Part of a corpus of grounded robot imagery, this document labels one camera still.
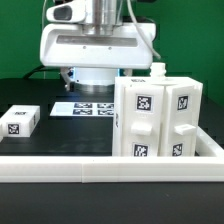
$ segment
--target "white block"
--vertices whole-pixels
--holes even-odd
[[[4,137],[30,137],[40,120],[39,106],[12,106],[1,118]]]
[[[194,156],[202,84],[167,86],[160,156]]]
[[[116,78],[113,156],[157,156],[163,86],[149,78]]]

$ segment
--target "black table surface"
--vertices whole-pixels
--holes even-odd
[[[113,102],[67,93],[61,80],[0,80],[0,116],[40,105],[30,139],[5,138],[0,155],[110,156],[112,118],[52,118],[55,102]],[[224,146],[224,109],[202,98],[199,126]],[[223,223],[224,183],[0,184],[0,223]]]

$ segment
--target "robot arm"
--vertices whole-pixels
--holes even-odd
[[[40,50],[40,59],[45,66],[61,67],[63,71],[76,67],[82,77],[91,69],[94,77],[98,77],[96,82],[87,80],[93,85],[101,81],[108,83],[111,75],[106,78],[106,73],[112,71],[116,76],[119,68],[150,67],[156,26],[154,23],[138,23],[139,32],[135,23],[123,23],[124,0],[64,2],[47,10],[47,19],[52,24],[43,30]]]

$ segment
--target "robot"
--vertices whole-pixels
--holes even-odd
[[[124,0],[54,2],[46,13],[51,24],[42,33],[40,60],[61,68],[67,91],[113,90],[119,69],[131,75],[132,69],[148,69],[153,55],[160,57],[152,46],[156,25],[138,23],[131,0],[132,22],[123,21]]]

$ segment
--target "printed fiducial tag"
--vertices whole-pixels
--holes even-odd
[[[50,116],[113,117],[113,103],[56,102]]]
[[[146,157],[148,156],[149,146],[144,144],[133,144],[133,154],[135,157]]]
[[[173,146],[173,156],[181,156],[183,153],[183,144],[176,144]]]
[[[180,96],[178,97],[178,107],[177,110],[187,110],[188,108],[188,96]]]
[[[20,125],[19,124],[8,124],[8,134],[9,135],[19,135]]]
[[[144,112],[152,111],[152,96],[137,96],[137,110]]]

